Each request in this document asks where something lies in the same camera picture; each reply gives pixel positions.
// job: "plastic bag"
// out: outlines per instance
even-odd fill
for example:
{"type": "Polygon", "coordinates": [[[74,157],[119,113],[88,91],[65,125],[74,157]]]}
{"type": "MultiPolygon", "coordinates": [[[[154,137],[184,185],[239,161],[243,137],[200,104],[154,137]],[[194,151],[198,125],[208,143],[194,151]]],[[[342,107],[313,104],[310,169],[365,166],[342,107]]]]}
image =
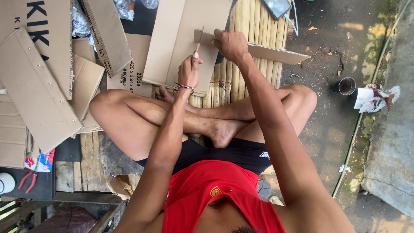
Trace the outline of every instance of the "plastic bag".
{"type": "Polygon", "coordinates": [[[95,224],[95,218],[86,209],[74,207],[56,212],[55,215],[29,230],[28,233],[87,233],[95,224]]]}
{"type": "Polygon", "coordinates": [[[132,21],[134,19],[134,5],[132,0],[113,0],[120,19],[132,21]]]}
{"type": "Polygon", "coordinates": [[[158,7],[159,0],[141,0],[144,6],[148,9],[155,9],[158,7]]]}
{"type": "Polygon", "coordinates": [[[91,33],[89,22],[77,0],[72,2],[72,36],[87,38],[91,33]]]}

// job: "white cup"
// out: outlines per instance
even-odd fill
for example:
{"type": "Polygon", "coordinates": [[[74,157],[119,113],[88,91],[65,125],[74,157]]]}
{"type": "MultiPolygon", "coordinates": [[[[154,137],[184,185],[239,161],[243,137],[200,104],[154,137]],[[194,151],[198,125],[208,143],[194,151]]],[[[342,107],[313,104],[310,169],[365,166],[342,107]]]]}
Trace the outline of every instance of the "white cup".
{"type": "Polygon", "coordinates": [[[0,194],[11,192],[15,185],[16,182],[9,173],[0,173],[0,194]]]}

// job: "black shorts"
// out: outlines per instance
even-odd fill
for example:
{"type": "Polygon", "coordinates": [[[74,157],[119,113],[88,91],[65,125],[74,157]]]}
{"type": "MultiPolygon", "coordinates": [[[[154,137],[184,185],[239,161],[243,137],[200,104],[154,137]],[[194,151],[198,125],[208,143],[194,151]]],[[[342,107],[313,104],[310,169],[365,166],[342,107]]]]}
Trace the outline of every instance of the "black shorts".
{"type": "MultiPolygon", "coordinates": [[[[272,165],[264,143],[234,138],[226,148],[209,148],[189,138],[183,142],[173,174],[202,160],[229,161],[257,175],[272,165]]],[[[147,159],[136,162],[145,167],[147,159]]]]}

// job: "hand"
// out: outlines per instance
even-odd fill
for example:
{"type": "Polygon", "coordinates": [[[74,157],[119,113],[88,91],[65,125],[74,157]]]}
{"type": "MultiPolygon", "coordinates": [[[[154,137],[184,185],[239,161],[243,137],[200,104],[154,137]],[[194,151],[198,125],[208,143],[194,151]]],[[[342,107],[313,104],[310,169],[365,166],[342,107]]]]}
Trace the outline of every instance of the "hand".
{"type": "Polygon", "coordinates": [[[198,64],[203,64],[203,60],[188,56],[178,68],[178,83],[196,88],[198,85],[198,64]]]}
{"type": "Polygon", "coordinates": [[[220,53],[228,60],[236,64],[242,60],[243,56],[251,55],[247,49],[247,40],[242,32],[228,32],[219,29],[214,30],[217,39],[214,39],[214,45],[220,53]]]}

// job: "red-handled pliers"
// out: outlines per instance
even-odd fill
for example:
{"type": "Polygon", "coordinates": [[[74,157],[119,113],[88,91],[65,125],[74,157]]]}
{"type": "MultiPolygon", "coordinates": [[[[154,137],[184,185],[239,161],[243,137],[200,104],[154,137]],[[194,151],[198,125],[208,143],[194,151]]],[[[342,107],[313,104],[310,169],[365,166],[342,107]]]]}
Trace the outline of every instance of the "red-handled pliers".
{"type": "Polygon", "coordinates": [[[31,184],[29,186],[29,188],[26,190],[26,194],[28,194],[30,192],[30,190],[33,188],[33,186],[36,184],[36,180],[37,180],[37,173],[39,172],[35,172],[35,171],[30,171],[28,172],[26,175],[24,175],[24,177],[22,178],[22,181],[20,181],[19,187],[18,189],[21,189],[24,185],[24,182],[26,181],[26,179],[33,174],[32,178],[31,178],[31,184]]]}

